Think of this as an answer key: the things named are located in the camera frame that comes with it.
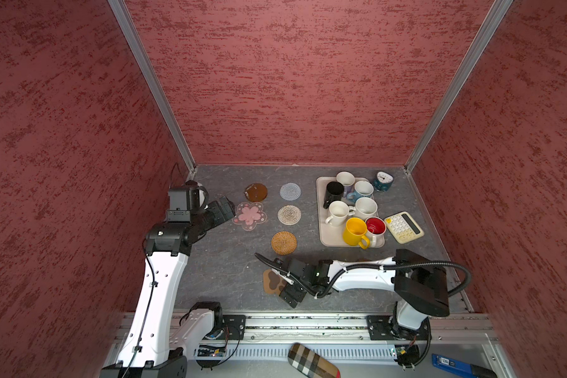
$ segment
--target yellow mug handle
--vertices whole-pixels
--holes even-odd
[[[362,236],[361,236],[361,239],[362,239],[363,241],[365,241],[366,244],[365,244],[365,243],[362,243],[362,240],[359,240],[359,246],[360,246],[361,248],[363,248],[363,249],[367,249],[367,248],[369,247],[369,245],[370,245],[369,238],[368,238],[367,236],[365,236],[365,235],[362,235]]]

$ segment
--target tray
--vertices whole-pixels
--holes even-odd
[[[319,213],[319,238],[324,246],[328,247],[352,247],[347,245],[342,239],[342,232],[344,231],[344,224],[340,226],[332,226],[325,223],[327,219],[327,209],[323,208],[323,200],[325,199],[325,187],[330,181],[336,181],[335,177],[320,177],[317,179],[317,212]],[[355,183],[357,181],[369,181],[364,177],[355,177]],[[354,206],[354,203],[342,198],[342,202],[349,206]],[[384,238],[382,241],[374,245],[370,245],[369,248],[380,248],[384,246]]]

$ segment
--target orange woven coaster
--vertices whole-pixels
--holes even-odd
[[[287,231],[277,232],[271,239],[271,246],[278,255],[289,255],[296,249],[296,237]]]

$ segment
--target plaid case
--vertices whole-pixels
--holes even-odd
[[[337,367],[304,345],[294,344],[287,354],[287,360],[309,378],[340,378]]]

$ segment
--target calculator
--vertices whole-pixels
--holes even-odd
[[[386,228],[393,234],[399,244],[405,244],[424,236],[424,231],[406,211],[391,215],[384,221],[386,222]]]

